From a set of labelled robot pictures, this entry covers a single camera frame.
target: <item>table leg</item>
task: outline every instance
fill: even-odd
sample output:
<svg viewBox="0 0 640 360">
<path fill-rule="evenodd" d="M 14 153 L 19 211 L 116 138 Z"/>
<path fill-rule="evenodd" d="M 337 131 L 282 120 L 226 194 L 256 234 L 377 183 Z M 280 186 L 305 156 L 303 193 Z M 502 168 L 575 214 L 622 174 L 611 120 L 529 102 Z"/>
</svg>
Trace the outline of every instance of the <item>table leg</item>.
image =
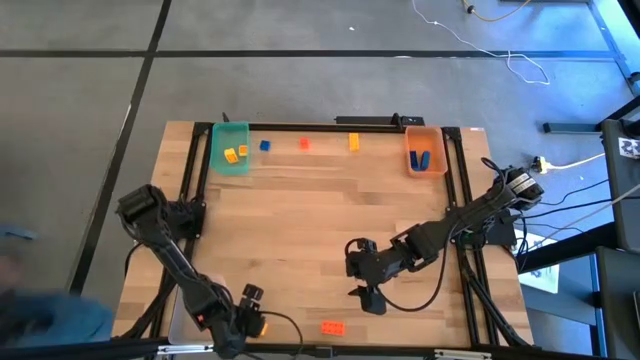
<svg viewBox="0 0 640 360">
<path fill-rule="evenodd" d="M 519 273 L 549 267 L 593 253 L 598 246 L 618 247 L 615 223 L 598 226 L 582 234 L 529 251 L 516 258 Z"/>
<path fill-rule="evenodd" d="M 631 101 L 623 105 L 620 109 L 614 111 L 613 114 L 609 115 L 604 120 L 622 119 L 638 107 L 640 107 L 640 96 L 634 97 Z M 602 121 L 597 124 L 544 123 L 542 128 L 547 134 L 595 134 L 602 130 L 601 126 Z"/>
</svg>

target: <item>blue block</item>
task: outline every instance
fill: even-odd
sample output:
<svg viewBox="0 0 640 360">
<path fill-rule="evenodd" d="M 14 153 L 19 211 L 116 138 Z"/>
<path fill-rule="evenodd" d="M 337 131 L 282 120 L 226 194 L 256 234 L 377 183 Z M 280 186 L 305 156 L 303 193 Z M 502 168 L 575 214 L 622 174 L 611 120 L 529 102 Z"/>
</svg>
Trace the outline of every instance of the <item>blue block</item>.
<svg viewBox="0 0 640 360">
<path fill-rule="evenodd" d="M 429 160 L 431 160 L 431 153 L 425 151 L 422 153 L 422 161 L 420 161 L 420 170 L 424 171 L 429 168 Z"/>
<path fill-rule="evenodd" d="M 269 149 L 271 149 L 271 141 L 260 141 L 260 151 L 269 151 Z"/>
<path fill-rule="evenodd" d="M 413 171 L 420 171 L 420 165 L 418 165 L 418 153 L 415 151 L 409 151 L 409 159 L 411 159 L 411 168 Z"/>
</svg>

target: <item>person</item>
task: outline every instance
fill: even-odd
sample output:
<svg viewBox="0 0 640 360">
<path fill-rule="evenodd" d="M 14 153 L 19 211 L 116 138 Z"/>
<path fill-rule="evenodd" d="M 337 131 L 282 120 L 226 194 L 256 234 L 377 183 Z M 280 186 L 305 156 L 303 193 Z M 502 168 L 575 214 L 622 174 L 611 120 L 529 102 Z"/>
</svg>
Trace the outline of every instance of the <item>person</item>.
<svg viewBox="0 0 640 360">
<path fill-rule="evenodd" d="M 36 347 L 107 341 L 113 313 L 97 301 L 67 293 L 17 289 L 20 266 L 0 256 L 0 345 Z"/>
</svg>

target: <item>blue object in bin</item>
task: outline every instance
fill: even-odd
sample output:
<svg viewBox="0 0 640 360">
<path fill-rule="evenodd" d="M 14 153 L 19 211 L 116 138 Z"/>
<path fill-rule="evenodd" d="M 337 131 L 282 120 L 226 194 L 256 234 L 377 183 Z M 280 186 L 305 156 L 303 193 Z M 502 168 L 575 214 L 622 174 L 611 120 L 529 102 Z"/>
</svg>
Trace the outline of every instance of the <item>blue object in bin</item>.
<svg viewBox="0 0 640 360">
<path fill-rule="evenodd" d="M 422 160 L 420 161 L 420 171 L 425 171 L 429 168 L 429 160 L 431 160 L 431 153 L 425 151 L 422 153 Z"/>
<path fill-rule="evenodd" d="M 244 175 L 248 173 L 251 148 L 249 148 L 247 156 L 239 156 L 238 162 L 233 164 L 230 164 L 224 156 L 225 149 L 238 149 L 240 145 L 250 145 L 249 123 L 225 122 L 214 124 L 209 165 L 222 175 Z"/>
<path fill-rule="evenodd" d="M 415 151 L 409 151 L 409 159 L 411 159 L 411 168 L 414 171 L 420 171 L 420 165 L 418 165 L 418 153 Z"/>
<path fill-rule="evenodd" d="M 269 149 L 271 149 L 271 141 L 260 141 L 260 151 L 269 151 Z"/>
</svg>

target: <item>gray floor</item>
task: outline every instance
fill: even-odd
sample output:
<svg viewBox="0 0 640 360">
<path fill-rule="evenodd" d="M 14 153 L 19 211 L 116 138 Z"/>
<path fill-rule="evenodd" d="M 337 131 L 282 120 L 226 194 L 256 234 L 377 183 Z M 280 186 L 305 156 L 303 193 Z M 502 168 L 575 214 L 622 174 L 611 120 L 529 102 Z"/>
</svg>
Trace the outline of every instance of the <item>gray floor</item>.
<svg viewBox="0 0 640 360">
<path fill-rule="evenodd" d="M 617 5 L 606 1 L 598 6 L 613 7 L 608 14 L 615 15 Z M 416 3 L 427 18 L 491 50 L 607 49 L 583 4 L 534 4 L 486 24 L 455 1 Z M 0 48 L 144 49 L 160 5 L 159 0 L 5 0 L 0 2 Z M 486 0 L 478 11 L 499 14 L 514 6 Z M 468 49 L 445 30 L 424 24 L 407 0 L 176 1 L 160 47 Z M 498 59 L 157 59 L 112 203 L 149 181 L 167 121 L 218 121 L 223 111 L 234 120 L 270 122 L 329 122 L 336 115 L 399 112 L 421 115 L 430 124 L 481 126 L 501 165 L 526 165 L 534 155 L 564 164 L 602 152 L 597 137 L 543 135 L 540 128 L 546 121 L 593 123 L 630 100 L 616 63 L 539 62 L 550 86 L 524 84 Z M 29 244 L 15 239 L 3 244 L 5 251 L 22 257 L 25 287 L 66 286 L 140 66 L 140 59 L 0 59 L 0 219 L 41 235 Z M 525 62 L 515 61 L 514 67 L 528 77 L 539 76 Z M 599 159 L 538 179 L 545 200 L 555 201 L 606 176 Z M 567 204 L 606 196 L 603 186 Z M 115 309 L 131 240 L 113 210 L 84 295 Z M 532 213 L 544 210 L 540 206 Z M 540 222 L 563 225 L 584 211 Z M 603 212 L 578 226 L 589 229 L 611 218 Z M 531 231 L 550 233 L 546 228 Z M 583 264 L 574 271 L 588 270 Z M 544 342 L 544 335 L 534 329 L 536 341 Z"/>
</svg>

